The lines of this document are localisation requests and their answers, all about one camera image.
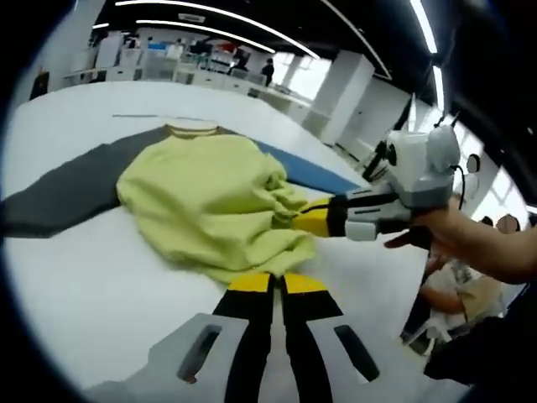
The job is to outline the person's right hand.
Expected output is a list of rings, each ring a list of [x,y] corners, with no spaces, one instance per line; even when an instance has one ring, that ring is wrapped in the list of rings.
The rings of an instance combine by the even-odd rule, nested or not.
[[[428,249],[446,258],[459,259],[475,265],[475,256],[467,248],[467,229],[471,220],[459,209],[457,199],[451,199],[446,207],[421,212],[411,219],[409,229],[384,243],[387,249],[412,245]]]

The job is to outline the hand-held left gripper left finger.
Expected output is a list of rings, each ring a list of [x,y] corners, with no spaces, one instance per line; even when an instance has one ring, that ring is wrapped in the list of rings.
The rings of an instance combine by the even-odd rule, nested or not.
[[[213,313],[199,313],[149,349],[123,381],[84,391],[90,402],[256,402],[271,346],[274,277],[234,280]]]

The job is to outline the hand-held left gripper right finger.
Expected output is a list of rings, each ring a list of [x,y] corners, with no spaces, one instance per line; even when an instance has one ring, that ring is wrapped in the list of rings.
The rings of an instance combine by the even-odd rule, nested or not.
[[[426,377],[368,320],[345,314],[317,279],[280,280],[286,350],[302,402],[458,402],[467,388]]]

